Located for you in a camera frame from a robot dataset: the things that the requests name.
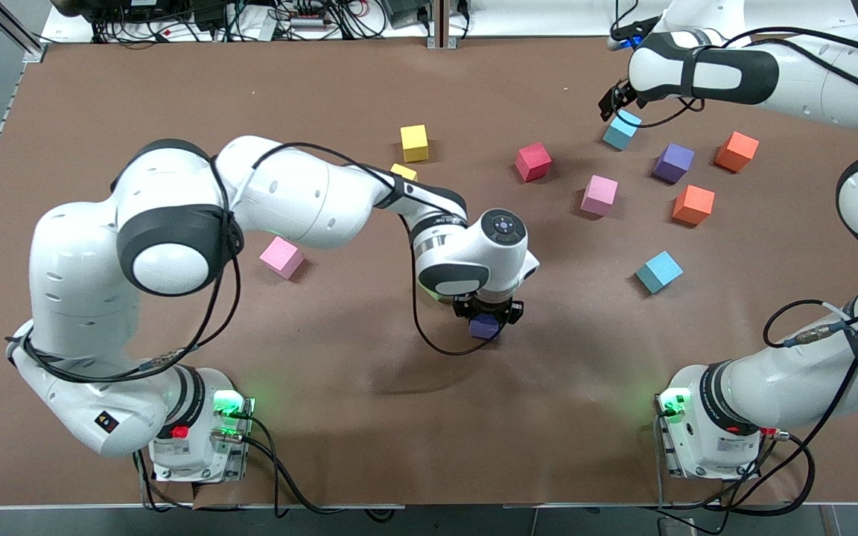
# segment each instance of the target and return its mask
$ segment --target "green indicator light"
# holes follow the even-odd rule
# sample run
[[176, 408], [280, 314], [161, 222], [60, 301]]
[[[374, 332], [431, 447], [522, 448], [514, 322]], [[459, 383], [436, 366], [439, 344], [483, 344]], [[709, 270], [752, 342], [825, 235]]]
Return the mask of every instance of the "green indicator light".
[[243, 406], [244, 398], [241, 396], [241, 393], [229, 389], [215, 391], [214, 393], [214, 411], [217, 411], [217, 413], [229, 415], [241, 411]]

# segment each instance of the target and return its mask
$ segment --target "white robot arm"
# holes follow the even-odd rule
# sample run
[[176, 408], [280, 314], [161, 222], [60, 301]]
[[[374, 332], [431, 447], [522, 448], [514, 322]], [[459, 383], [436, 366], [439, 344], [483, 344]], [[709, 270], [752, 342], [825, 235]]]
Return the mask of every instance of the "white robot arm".
[[214, 369], [177, 360], [202, 340], [134, 362], [123, 347], [137, 326], [139, 291], [184, 296], [220, 281], [243, 232], [265, 230], [309, 247], [351, 240], [372, 208], [410, 229], [416, 275], [455, 296], [458, 316], [521, 316], [513, 296], [538, 268], [511, 211], [468, 225], [459, 194], [355, 164], [336, 166], [269, 139], [243, 136], [215, 159], [191, 143], [159, 140], [133, 157], [98, 203], [56, 207], [35, 228], [33, 318], [10, 359], [39, 398], [87, 447], [123, 456], [146, 447], [160, 479], [241, 478], [248, 400]]
[[[643, 101], [715, 99], [858, 129], [858, 82], [842, 75], [858, 79], [858, 47], [810, 35], [754, 45], [742, 32], [743, 0], [675, 0], [634, 51], [630, 86]], [[830, 34], [858, 44], [858, 25]], [[617, 90], [610, 96], [622, 99]], [[604, 116], [605, 101], [602, 108]], [[836, 195], [840, 217], [858, 240], [858, 160], [840, 177]], [[858, 318], [858, 296], [842, 313], [804, 327], [786, 346], [678, 372], [658, 396], [658, 411], [668, 417], [672, 473], [739, 478], [757, 458], [760, 428], [801, 427], [830, 410], [858, 410], [858, 367], [851, 368], [858, 362], [858, 322], [847, 322]], [[830, 408], [848, 373], [845, 396]]]

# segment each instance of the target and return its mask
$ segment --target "red cube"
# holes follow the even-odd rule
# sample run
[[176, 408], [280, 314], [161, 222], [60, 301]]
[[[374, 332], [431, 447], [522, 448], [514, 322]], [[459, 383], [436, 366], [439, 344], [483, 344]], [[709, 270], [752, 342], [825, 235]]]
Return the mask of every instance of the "red cube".
[[541, 179], [551, 169], [551, 156], [548, 156], [545, 146], [541, 142], [522, 147], [515, 157], [515, 167], [521, 173], [525, 182]]

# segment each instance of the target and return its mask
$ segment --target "brown tabletop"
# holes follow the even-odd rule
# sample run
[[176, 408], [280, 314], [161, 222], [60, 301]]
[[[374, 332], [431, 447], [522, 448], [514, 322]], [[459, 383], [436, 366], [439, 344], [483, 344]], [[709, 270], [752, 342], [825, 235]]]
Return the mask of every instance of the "brown tabletop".
[[[2, 337], [30, 315], [38, 217], [102, 200], [134, 150], [160, 137], [212, 153], [245, 133], [312, 141], [388, 167], [401, 159], [398, 128], [425, 123], [432, 159], [412, 165], [422, 182], [462, 193], [472, 218], [505, 207], [527, 223], [542, 268], [517, 296], [525, 316], [469, 357], [433, 353], [415, 332], [408, 244], [392, 214], [374, 214], [341, 249], [305, 250], [293, 281], [258, 260], [271, 237], [248, 234], [241, 309], [187, 362], [220, 369], [258, 399], [282, 460], [318, 503], [654, 502], [651, 398], [672, 374], [756, 352], [766, 317], [788, 301], [843, 303], [858, 292], [858, 243], [833, 206], [858, 133], [711, 102], [616, 152], [599, 142], [595, 103], [627, 54], [603, 41], [137, 48], [52, 47], [28, 67], [0, 141], [0, 505], [137, 501], [130, 460], [74, 440], [6, 362]], [[734, 129], [760, 139], [739, 174], [711, 165]], [[536, 141], [554, 167], [522, 184], [515, 151]], [[670, 141], [697, 152], [677, 186], [649, 176]], [[579, 211], [592, 174], [620, 183], [602, 220]], [[684, 184], [717, 193], [694, 229], [669, 218]], [[633, 272], [664, 250], [684, 275], [648, 296]], [[187, 342], [203, 294], [143, 298], [130, 353]], [[465, 322], [422, 292], [419, 309], [439, 344], [473, 343]], [[787, 316], [774, 336], [822, 313]], [[813, 450], [811, 499], [858, 502], [858, 415], [831, 421]], [[205, 488], [198, 501], [271, 501], [266, 464], [252, 458], [244, 482]], [[789, 498], [801, 473], [759, 497]], [[668, 479], [667, 498], [716, 488]]]

